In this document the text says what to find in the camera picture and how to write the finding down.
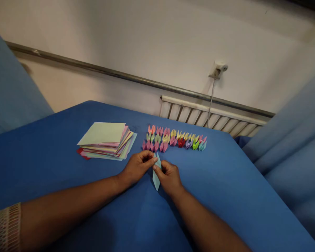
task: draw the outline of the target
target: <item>curtain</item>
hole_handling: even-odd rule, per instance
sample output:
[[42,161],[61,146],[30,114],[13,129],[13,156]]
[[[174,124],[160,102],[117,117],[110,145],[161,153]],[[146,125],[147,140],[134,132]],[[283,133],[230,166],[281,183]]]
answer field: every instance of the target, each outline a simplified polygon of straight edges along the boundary
[[315,239],[315,77],[243,151]]
[[0,134],[53,113],[38,87],[0,37]]

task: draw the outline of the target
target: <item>white radiator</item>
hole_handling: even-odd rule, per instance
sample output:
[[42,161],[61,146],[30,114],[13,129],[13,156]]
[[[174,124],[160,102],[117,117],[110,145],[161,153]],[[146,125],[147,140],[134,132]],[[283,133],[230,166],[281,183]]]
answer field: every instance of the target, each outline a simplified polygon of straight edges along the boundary
[[202,127],[209,125],[209,128],[227,132],[234,138],[240,135],[252,137],[267,123],[260,119],[211,108],[207,125],[209,107],[168,96],[161,96],[161,100],[160,117]]

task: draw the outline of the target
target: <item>blue blanket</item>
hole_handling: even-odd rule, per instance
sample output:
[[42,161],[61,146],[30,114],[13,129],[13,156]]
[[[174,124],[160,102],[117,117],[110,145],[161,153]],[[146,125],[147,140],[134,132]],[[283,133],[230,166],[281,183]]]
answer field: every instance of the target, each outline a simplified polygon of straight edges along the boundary
[[[315,251],[315,241],[252,162],[224,132],[87,101],[0,135],[0,209],[119,173],[124,161],[85,160],[77,142],[94,122],[122,122],[138,134],[148,124],[208,136],[203,152],[159,153],[179,167],[184,186],[257,252]],[[132,188],[52,245],[55,251],[191,251],[194,244],[152,170]]]

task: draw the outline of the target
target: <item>sleeve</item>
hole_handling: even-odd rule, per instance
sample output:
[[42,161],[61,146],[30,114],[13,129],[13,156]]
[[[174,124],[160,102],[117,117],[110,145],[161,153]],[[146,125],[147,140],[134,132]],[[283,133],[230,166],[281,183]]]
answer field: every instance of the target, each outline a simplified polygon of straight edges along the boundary
[[20,251],[21,204],[0,210],[0,252]]

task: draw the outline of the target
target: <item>forearm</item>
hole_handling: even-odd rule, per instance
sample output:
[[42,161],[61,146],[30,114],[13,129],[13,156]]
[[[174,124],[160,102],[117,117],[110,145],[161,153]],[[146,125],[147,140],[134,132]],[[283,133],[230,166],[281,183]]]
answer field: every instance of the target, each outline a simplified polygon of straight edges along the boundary
[[183,189],[172,199],[201,251],[250,251],[224,221],[189,192]]
[[54,242],[129,186],[114,176],[23,203],[22,251],[34,251]]

